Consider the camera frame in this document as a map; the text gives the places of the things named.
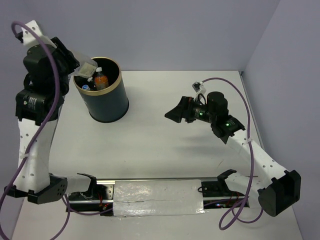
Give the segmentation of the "square clear white-cap bottle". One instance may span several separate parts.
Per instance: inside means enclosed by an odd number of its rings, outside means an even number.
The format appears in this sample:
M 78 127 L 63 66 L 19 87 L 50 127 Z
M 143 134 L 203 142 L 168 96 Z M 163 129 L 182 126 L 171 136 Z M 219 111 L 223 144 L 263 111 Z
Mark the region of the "square clear white-cap bottle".
M 71 50 L 71 52 L 75 59 L 79 62 L 79 67 L 75 69 L 73 75 L 86 79 L 92 77 L 98 67 L 97 62 L 81 52 L 75 50 Z

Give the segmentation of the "crushed clear blue-label bottle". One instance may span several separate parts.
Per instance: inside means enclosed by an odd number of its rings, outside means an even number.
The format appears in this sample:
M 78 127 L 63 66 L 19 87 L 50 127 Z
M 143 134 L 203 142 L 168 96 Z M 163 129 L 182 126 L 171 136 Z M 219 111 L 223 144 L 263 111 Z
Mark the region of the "crushed clear blue-label bottle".
M 97 87 L 95 85 L 95 81 L 93 77 L 90 77 L 87 79 L 87 85 L 90 88 L 91 91 L 96 91 Z

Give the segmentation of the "orange label plastic bottle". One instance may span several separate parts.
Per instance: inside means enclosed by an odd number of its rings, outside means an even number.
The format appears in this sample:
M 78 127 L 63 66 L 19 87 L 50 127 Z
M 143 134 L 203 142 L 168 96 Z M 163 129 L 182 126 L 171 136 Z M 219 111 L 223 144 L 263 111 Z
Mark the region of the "orange label plastic bottle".
M 109 87 L 109 80 L 103 73 L 102 67 L 97 67 L 94 75 L 94 84 L 98 91 Z

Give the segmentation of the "long clear plastic bottle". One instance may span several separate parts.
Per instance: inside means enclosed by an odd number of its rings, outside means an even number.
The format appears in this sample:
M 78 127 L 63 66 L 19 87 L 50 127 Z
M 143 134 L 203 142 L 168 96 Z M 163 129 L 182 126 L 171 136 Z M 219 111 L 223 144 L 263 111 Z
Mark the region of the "long clear plastic bottle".
M 87 84 L 84 84 L 81 89 L 84 91 L 91 91 L 91 88 Z

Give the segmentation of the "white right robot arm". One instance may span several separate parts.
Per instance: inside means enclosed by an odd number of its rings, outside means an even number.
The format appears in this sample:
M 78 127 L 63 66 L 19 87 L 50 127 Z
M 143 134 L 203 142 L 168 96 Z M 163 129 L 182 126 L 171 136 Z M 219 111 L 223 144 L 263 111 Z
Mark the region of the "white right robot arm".
M 248 136 L 248 129 L 229 114 L 228 101 L 223 93 L 210 92 L 205 104 L 191 96 L 182 96 L 178 105 L 164 116 L 176 123 L 182 120 L 209 123 L 217 138 L 244 160 L 253 163 L 259 181 L 252 184 L 250 200 L 259 204 L 268 215 L 276 217 L 300 199 L 300 174 L 278 164 Z

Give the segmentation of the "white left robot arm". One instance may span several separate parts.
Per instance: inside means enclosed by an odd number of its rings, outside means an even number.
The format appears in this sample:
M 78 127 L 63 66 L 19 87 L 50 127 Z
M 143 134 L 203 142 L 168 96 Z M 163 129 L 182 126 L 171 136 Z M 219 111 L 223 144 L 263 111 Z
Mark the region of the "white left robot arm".
M 65 194 L 80 193 L 89 200 L 98 194 L 97 179 L 92 175 L 56 176 L 49 172 L 52 141 L 65 95 L 69 92 L 68 76 L 80 66 L 58 37 L 51 41 L 53 45 L 47 47 L 57 67 L 59 88 L 56 88 L 48 55 L 39 44 L 30 47 L 23 59 L 28 73 L 23 90 L 15 97 L 20 172 L 7 193 L 38 205 L 56 202 Z

